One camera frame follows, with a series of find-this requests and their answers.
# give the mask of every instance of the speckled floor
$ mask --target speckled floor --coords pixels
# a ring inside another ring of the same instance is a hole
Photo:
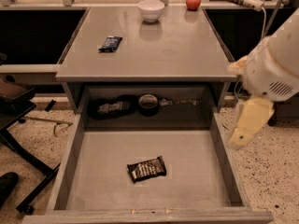
[[[32,117],[72,121],[70,110],[35,110]],[[224,107],[221,118],[226,132],[233,126],[234,109]],[[53,133],[53,123],[27,120],[15,124],[9,131],[30,152],[50,167],[60,161],[66,144],[67,125],[60,125]],[[251,144],[234,154],[237,169],[254,210],[269,210],[272,223],[299,223],[299,120],[279,121],[276,127],[265,126]],[[0,145],[0,175],[16,172],[19,183],[2,209],[0,223],[19,224],[22,215],[15,210],[24,197],[43,179],[43,175]],[[52,183],[32,202],[35,215],[45,212]]]

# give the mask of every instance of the white bowl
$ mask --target white bowl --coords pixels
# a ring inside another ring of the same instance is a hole
[[[140,15],[148,22],[157,21],[163,13],[165,4],[156,0],[145,0],[138,3]]]

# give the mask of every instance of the red apple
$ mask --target red apple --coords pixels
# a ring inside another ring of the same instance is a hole
[[[199,8],[202,0],[186,0],[186,5],[188,10],[195,11]]]

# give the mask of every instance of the drawer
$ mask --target drawer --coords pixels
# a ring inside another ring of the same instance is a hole
[[[173,103],[152,117],[87,114],[98,98],[145,93]],[[48,210],[23,223],[269,223],[270,212],[251,210],[223,139],[207,84],[86,87]],[[127,164],[158,156],[167,175],[133,183]]]

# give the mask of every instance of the cable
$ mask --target cable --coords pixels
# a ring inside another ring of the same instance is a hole
[[[262,29],[261,40],[263,40],[263,37],[264,37],[264,27],[265,27],[265,23],[266,23],[266,19],[267,19],[267,13],[266,13],[264,7],[262,7],[262,11],[263,11],[263,29]]]

